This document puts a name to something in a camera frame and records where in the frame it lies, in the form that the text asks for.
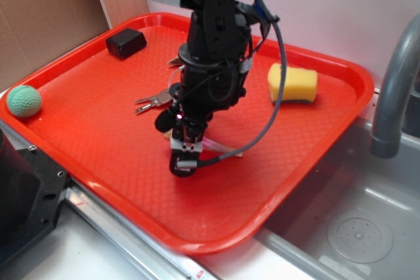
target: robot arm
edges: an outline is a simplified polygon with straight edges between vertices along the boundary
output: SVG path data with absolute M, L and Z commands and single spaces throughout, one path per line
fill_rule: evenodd
M 156 128 L 173 130 L 169 168 L 183 177 L 196 171 L 213 113 L 236 105 L 246 94 L 243 85 L 258 49 L 250 25 L 260 23 L 264 39 L 277 20 L 258 4 L 236 0 L 179 0 L 176 5 L 192 9 L 190 30 L 178 51 L 184 64 L 181 82 L 171 87 L 173 105 L 157 118 Z

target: metal key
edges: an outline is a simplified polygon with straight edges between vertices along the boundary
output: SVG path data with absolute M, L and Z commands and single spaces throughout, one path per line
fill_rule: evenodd
M 153 96 L 149 96 L 148 98 L 141 98 L 140 100 L 137 100 L 135 104 L 141 104 L 145 102 L 149 102 L 149 103 L 137 109 L 135 112 L 138 115 L 156 106 L 161 106 L 166 103 L 169 103 L 171 100 L 172 100 L 172 96 L 169 94 L 169 89 L 165 89 L 161 91 L 160 93 L 158 93 L 157 95 L 153 95 Z

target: cardboard box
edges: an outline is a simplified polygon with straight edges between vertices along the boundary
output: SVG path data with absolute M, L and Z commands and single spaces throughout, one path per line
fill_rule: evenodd
M 127 2 L 132 9 L 122 10 L 128 7 L 123 4 Z M 145 0 L 102 0 L 102 3 L 0 0 L 0 92 L 109 26 L 147 12 L 147 6 L 136 5 L 142 2 L 146 3 Z

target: stainless steel sink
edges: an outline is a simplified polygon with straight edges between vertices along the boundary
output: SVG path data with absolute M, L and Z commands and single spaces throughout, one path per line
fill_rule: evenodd
M 315 279 L 420 277 L 420 145 L 376 158 L 370 128 L 358 119 L 256 236 Z

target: tray rim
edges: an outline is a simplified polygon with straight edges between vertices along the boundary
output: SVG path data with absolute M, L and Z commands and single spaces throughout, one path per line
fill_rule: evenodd
M 44 85 L 46 82 L 54 80 L 59 75 L 69 71 L 73 66 L 90 58 L 92 56 L 92 50 L 94 50 L 93 54 L 95 54 L 98 51 L 106 49 L 105 39 L 123 30 L 124 28 L 169 26 L 182 32 L 188 32 L 189 21 L 189 18 L 176 14 L 157 12 L 136 16 L 126 22 L 123 22 L 115 28 L 104 32 L 98 37 L 95 37 L 80 47 L 77 47 L 64 56 L 58 58 L 54 62 L 51 62 L 35 73 L 14 84 L 0 99 L 0 119 L 4 120 L 6 124 L 8 124 L 11 128 L 13 128 L 16 132 L 21 134 L 31 143 L 39 146 L 43 151 L 45 151 L 60 164 L 64 162 L 65 165 L 63 165 L 63 167 L 68 168 L 67 165 L 72 165 L 72 167 L 68 169 L 70 174 L 76 174 L 76 172 L 91 173 L 86 168 L 84 168 L 83 165 L 80 165 L 73 159 L 66 157 L 64 153 L 60 151 L 60 148 L 56 148 L 57 145 L 52 146 L 43 141 L 40 135 L 34 133 L 32 130 L 25 126 L 24 120 L 21 121 L 12 116 L 6 105 L 6 99 L 9 91 L 15 86 L 25 84 L 31 85 L 36 89 L 42 87 L 42 85 Z M 278 52 L 278 48 L 276 48 L 276 42 L 267 40 L 267 42 L 262 46 L 259 54 L 272 54 L 273 50 Z M 316 151 L 321 150 L 323 154 L 320 156 L 319 154 L 314 153 L 315 150 L 311 151 L 304 159 L 304 161 L 292 172 L 292 174 L 299 173 L 302 175 L 299 177 L 292 175 L 288 176 L 282 185 L 271 195 L 270 198 L 266 200 L 264 209 L 255 213 L 239 230 L 231 233 L 230 235 L 225 235 L 220 239 L 206 242 L 191 242 L 175 235 L 172 231 L 168 230 L 149 214 L 141 211 L 141 209 L 139 210 L 138 207 L 132 205 L 131 203 L 127 203 L 126 200 L 122 200 L 122 198 L 113 194 L 108 188 L 104 186 L 96 186 L 94 190 L 93 187 L 88 186 L 87 188 L 89 188 L 89 190 L 91 190 L 95 195 L 99 196 L 102 200 L 107 201 L 106 203 L 115 209 L 121 209 L 120 205 L 124 204 L 124 211 L 122 212 L 122 215 L 126 216 L 127 218 L 136 218 L 136 220 L 129 220 L 140 228 L 144 229 L 152 237 L 156 238 L 158 241 L 161 241 L 166 246 L 185 254 L 211 254 L 220 252 L 224 249 L 242 243 L 251 237 L 263 225 L 264 221 L 270 216 L 270 214 L 275 211 L 278 205 L 287 197 L 288 193 L 290 193 L 293 188 L 306 176 L 306 173 L 311 170 L 313 165 L 322 158 L 325 152 L 357 118 L 359 113 L 371 100 L 374 91 L 374 83 L 371 75 L 366 69 L 355 63 L 292 45 L 286 45 L 286 51 L 287 55 L 290 56 L 290 54 L 292 54 L 294 59 L 317 59 L 322 60 L 323 63 L 327 62 L 340 66 L 343 69 L 341 73 L 337 73 L 337 71 L 334 71 L 333 73 L 328 73 L 328 71 L 326 71 L 326 73 L 323 73 L 331 77 L 341 79 L 342 81 L 352 86 L 355 90 L 357 99 L 354 105 L 351 107 L 350 111 L 346 112 L 346 114 L 342 116 L 341 120 L 332 129 L 329 130 L 328 134 L 334 134 L 335 140 L 331 141 L 329 137 L 325 137 L 320 142 L 318 142 L 314 148 Z

